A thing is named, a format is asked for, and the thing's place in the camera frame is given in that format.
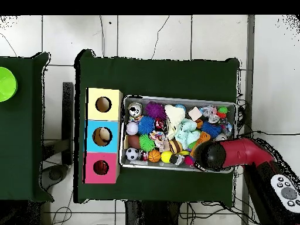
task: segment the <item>round hole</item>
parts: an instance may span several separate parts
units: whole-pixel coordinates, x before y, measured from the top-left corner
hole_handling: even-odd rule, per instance
[[[111,101],[108,97],[100,97],[96,101],[96,109],[99,112],[105,113],[111,109]]]
[[[106,161],[100,160],[94,163],[93,169],[96,174],[105,175],[109,170],[109,166]]]
[[[93,141],[98,146],[107,146],[113,138],[113,134],[111,133],[109,128],[100,127],[96,128],[93,132]]]

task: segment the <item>orange toy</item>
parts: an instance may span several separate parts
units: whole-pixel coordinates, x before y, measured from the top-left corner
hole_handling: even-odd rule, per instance
[[[161,153],[154,149],[149,152],[148,158],[151,162],[158,162],[161,159]]]
[[[209,140],[210,140],[210,135],[209,135],[208,133],[205,133],[204,131],[202,131],[202,132],[201,132],[201,135],[200,135],[200,138],[197,140],[196,144],[194,145],[194,147],[193,147],[193,149],[192,149],[192,151],[191,151],[191,153],[190,153],[190,156],[193,157],[194,151],[195,151],[196,147],[197,147],[200,143],[202,143],[202,142],[204,142],[204,141],[209,141]]]

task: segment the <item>green table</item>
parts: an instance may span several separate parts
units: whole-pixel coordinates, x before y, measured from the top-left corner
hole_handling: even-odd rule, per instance
[[[223,201],[231,207],[233,172],[199,173],[121,168],[117,183],[82,183],[84,108],[87,87],[119,89],[123,95],[187,98],[236,102],[239,62],[209,60],[171,61],[97,58],[83,50],[75,61],[75,168],[74,198]]]
[[[48,53],[31,58],[0,57],[18,90],[0,103],[0,199],[52,201],[39,186],[42,166],[42,71]]]

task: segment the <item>green spiky ball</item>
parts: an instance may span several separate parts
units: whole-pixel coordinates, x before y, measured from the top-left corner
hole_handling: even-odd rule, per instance
[[[146,152],[150,152],[151,150],[153,150],[155,148],[154,141],[151,140],[149,138],[149,136],[146,134],[141,135],[139,137],[139,144],[141,146],[141,149],[143,149]]]

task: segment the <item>remote control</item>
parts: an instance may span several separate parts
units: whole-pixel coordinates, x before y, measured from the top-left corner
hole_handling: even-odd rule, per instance
[[[300,194],[286,176],[274,175],[271,179],[271,185],[287,210],[300,213]]]

